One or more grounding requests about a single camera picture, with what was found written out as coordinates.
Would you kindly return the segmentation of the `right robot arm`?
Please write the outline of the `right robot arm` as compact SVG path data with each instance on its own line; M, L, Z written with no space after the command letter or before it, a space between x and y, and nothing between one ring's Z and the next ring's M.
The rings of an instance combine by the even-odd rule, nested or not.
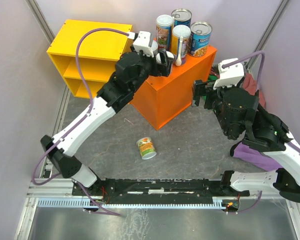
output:
M249 94L237 86L214 88L212 82L196 80L192 87L192 105L197 107L205 96L204 108L212 110L223 134L237 140L280 164L264 173L226 171L219 183L226 196L234 192L264 191L279 193L289 201L300 203L300 145L288 126L260 104L259 94Z

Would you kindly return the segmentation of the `white plastic spoon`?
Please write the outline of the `white plastic spoon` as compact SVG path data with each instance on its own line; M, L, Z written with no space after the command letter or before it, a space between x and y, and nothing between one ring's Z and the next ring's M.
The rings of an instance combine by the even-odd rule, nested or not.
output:
M181 54L182 54L182 46L183 46L183 36L181 36L179 38L179 45L178 45L178 53L177 53L177 57L176 57L176 60L175 60L175 65L177 67L181 66L182 65L182 57L181 57Z

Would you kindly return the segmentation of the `dark blue soup can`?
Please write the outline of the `dark blue soup can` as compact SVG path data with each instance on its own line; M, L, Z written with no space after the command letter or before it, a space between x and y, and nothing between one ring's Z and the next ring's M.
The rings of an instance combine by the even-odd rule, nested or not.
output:
M190 10L185 8L175 9L171 12L171 17L174 20L174 26L185 25L191 27L192 12Z

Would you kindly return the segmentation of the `blue Progresso soup can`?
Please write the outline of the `blue Progresso soup can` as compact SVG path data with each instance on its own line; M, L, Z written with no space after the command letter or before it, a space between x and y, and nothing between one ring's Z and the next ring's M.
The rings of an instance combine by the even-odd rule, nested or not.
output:
M192 57L203 57L207 52L213 28L208 22L196 21L191 24L190 30L188 54Z

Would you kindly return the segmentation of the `yellow blue can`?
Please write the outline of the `yellow blue can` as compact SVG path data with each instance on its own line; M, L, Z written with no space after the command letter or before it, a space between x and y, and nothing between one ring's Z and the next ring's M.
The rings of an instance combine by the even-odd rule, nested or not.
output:
M178 67L186 62L190 35L191 29L187 25L176 25L172 30L170 51L174 55L174 64Z

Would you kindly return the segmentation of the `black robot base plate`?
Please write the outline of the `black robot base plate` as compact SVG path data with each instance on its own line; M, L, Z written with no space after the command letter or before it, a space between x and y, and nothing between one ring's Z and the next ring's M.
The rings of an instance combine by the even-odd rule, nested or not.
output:
M85 191L107 204L163 205L211 204L213 197L248 197L221 180L203 179L114 179L98 180Z

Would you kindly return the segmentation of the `white lid small jar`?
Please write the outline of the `white lid small jar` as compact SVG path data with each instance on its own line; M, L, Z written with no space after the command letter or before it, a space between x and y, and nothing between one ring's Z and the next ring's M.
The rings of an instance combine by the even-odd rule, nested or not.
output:
M155 58L160 65L170 65L175 59L174 55L165 49L160 49Z

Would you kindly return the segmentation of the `orange label small jar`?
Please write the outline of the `orange label small jar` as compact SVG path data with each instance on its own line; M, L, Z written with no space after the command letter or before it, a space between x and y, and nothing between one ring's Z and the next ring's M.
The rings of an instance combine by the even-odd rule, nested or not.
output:
M152 49L153 55L156 56L158 54L158 43L155 40L152 41L151 49Z

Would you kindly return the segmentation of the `green label noodle cup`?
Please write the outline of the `green label noodle cup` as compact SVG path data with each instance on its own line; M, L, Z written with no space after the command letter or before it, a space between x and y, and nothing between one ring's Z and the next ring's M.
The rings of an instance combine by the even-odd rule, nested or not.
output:
M148 160L157 155L155 146L150 137L143 137L136 142L140 156L143 160Z

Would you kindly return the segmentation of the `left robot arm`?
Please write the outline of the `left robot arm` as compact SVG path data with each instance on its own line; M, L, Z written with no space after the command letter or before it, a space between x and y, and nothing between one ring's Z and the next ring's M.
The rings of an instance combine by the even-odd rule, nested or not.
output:
M124 53L116 62L109 81L88 107L58 134L41 138L48 159L63 178L79 182L89 195L100 191L98 176L75 157L77 150L100 125L133 100L148 77L169 76L173 60L174 55L166 50L160 50L155 57L136 51Z

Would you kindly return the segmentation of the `yellow soup can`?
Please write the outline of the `yellow soup can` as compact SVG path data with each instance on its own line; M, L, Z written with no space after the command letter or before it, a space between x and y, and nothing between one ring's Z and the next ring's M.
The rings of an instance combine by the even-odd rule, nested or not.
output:
M159 49L170 50L173 17L162 14L156 18L156 42Z

